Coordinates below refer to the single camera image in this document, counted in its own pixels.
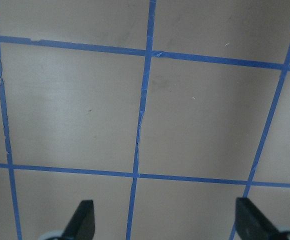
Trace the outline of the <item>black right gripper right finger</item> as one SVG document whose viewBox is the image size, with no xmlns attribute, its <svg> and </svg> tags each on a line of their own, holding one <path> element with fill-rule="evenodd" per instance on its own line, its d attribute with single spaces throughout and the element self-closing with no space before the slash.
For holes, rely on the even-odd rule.
<svg viewBox="0 0 290 240">
<path fill-rule="evenodd" d="M 235 200 L 235 225 L 242 240 L 290 240 L 290 230 L 279 230 L 247 197 Z"/>
</svg>

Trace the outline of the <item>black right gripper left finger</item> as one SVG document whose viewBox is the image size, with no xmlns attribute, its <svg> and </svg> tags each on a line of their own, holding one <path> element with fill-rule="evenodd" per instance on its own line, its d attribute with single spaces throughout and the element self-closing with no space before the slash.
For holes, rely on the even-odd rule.
<svg viewBox="0 0 290 240">
<path fill-rule="evenodd" d="M 92 240 L 95 235 L 95 212 L 93 200 L 82 200 L 61 238 L 65 240 Z"/>
</svg>

